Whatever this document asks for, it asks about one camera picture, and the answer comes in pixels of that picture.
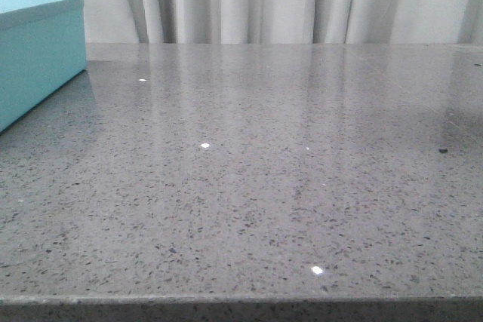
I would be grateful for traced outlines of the blue storage box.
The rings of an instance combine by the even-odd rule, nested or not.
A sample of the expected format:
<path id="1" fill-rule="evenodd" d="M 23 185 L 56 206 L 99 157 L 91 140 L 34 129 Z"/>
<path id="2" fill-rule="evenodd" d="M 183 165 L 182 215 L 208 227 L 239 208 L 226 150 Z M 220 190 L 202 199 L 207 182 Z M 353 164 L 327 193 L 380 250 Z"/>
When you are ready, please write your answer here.
<path id="1" fill-rule="evenodd" d="M 1 0 L 1 129 L 87 67 L 84 0 Z"/>

